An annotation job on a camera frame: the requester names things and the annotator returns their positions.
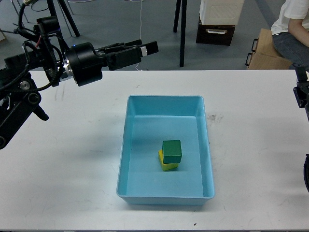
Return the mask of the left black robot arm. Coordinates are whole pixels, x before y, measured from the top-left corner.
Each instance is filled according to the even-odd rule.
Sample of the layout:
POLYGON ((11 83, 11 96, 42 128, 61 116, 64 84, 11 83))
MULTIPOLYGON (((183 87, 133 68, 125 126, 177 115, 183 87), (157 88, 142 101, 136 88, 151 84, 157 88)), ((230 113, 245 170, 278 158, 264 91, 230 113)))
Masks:
POLYGON ((25 38, 23 53, 5 59, 0 71, 0 146, 4 148, 31 114, 43 121, 48 115, 40 107, 40 92, 67 79, 84 86, 102 79, 102 68, 114 71, 138 64, 158 52, 157 42, 141 40, 115 43, 95 49, 91 43, 68 47, 55 14, 39 18, 33 29, 23 25, 23 1, 14 31, 25 38))

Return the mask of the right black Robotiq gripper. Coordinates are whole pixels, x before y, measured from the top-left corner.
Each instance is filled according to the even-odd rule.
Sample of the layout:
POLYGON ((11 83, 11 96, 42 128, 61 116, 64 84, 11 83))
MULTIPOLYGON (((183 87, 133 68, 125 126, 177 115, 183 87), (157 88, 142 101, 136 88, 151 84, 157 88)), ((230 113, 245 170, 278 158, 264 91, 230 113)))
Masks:
POLYGON ((307 118, 309 118, 309 77, 304 67, 294 65, 297 76, 296 87, 293 91, 299 108, 305 108, 307 118))

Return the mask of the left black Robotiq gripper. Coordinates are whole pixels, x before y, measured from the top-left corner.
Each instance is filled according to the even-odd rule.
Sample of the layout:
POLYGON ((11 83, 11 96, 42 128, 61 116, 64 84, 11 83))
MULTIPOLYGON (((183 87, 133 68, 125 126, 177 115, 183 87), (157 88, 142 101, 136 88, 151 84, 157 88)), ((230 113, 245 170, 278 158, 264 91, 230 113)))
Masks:
POLYGON ((127 43, 115 43, 94 49, 89 42, 72 46, 65 52, 64 68, 78 86, 84 86, 101 80, 102 67, 106 65, 103 55, 106 54, 107 66, 114 71, 138 64, 141 58, 159 51, 157 41, 142 43, 141 39, 127 43))

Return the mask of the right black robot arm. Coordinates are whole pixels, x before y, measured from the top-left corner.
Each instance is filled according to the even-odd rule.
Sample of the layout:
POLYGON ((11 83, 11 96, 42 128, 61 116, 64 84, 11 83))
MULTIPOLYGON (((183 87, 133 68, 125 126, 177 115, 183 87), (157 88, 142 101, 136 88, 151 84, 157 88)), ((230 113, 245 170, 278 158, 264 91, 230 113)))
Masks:
MULTIPOLYGON (((306 69, 298 64, 293 64, 297 82, 296 87, 293 88, 296 102, 299 108, 304 108, 307 119, 309 118, 309 78, 306 69)), ((303 167, 304 182, 307 190, 309 190, 309 155, 306 154, 303 167)))

